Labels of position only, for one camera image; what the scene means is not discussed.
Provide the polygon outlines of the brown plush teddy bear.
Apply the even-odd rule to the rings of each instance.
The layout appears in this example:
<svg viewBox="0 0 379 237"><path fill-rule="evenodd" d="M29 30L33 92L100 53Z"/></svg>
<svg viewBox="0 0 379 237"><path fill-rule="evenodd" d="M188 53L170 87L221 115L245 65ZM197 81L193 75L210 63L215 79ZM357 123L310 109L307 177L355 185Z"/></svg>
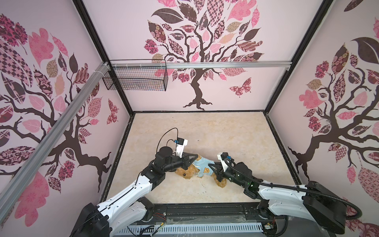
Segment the brown plush teddy bear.
<svg viewBox="0 0 379 237"><path fill-rule="evenodd" d="M197 172L198 172L198 169L196 169L195 168L195 171L183 171L182 170L182 168L178 168L176 171L175 171L175 174L176 175L178 175L178 176L180 176L180 177L182 177L182 178L184 178L184 179L191 179L191 178L193 178L193 177L197 177ZM212 175L211 175L211 177L214 179L214 181L215 181L215 173L213 173ZM221 187L221 188L224 188L224 187L226 187L226 185L227 185L227 181L226 181L226 179L224 179L224 181L223 182L216 182L215 181L215 183L219 186L219 187Z"/></svg>

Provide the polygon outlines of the light blue fleece hoodie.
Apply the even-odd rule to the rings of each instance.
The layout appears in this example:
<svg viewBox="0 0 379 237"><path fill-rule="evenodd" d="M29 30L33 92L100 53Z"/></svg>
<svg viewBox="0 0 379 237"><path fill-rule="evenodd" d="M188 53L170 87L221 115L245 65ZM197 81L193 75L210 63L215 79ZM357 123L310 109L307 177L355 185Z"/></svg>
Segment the light blue fleece hoodie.
<svg viewBox="0 0 379 237"><path fill-rule="evenodd" d="M202 178L205 175L211 176L214 172L209 165L214 165L214 161L199 156L193 163L194 167L198 169L197 177Z"/></svg>

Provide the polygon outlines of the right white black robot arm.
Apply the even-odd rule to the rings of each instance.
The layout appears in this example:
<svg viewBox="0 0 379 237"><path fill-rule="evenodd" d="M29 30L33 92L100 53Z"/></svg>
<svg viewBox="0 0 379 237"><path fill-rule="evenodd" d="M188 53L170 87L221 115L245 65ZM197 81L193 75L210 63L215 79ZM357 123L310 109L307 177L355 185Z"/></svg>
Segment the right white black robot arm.
<svg viewBox="0 0 379 237"><path fill-rule="evenodd" d="M310 181L307 185L287 186L269 183L253 177L244 164L234 166L221 162L209 164L217 180L228 180L243 188L251 199L258 199L258 213L262 218L292 216L316 222L325 230L342 235L345 232L347 205L321 184Z"/></svg>

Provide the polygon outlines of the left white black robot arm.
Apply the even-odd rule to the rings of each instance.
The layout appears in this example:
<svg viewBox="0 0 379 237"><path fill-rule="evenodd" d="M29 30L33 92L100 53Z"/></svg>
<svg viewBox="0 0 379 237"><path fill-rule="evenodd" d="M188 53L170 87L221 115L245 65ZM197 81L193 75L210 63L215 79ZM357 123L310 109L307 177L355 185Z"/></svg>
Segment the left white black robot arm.
<svg viewBox="0 0 379 237"><path fill-rule="evenodd" d="M170 147L161 148L146 168L128 187L94 205L86 205L71 232L72 237L113 237L130 224L149 221L154 214L154 204L146 194L156 188L167 172L182 168L187 170L199 158L197 154L180 152L174 155Z"/></svg>

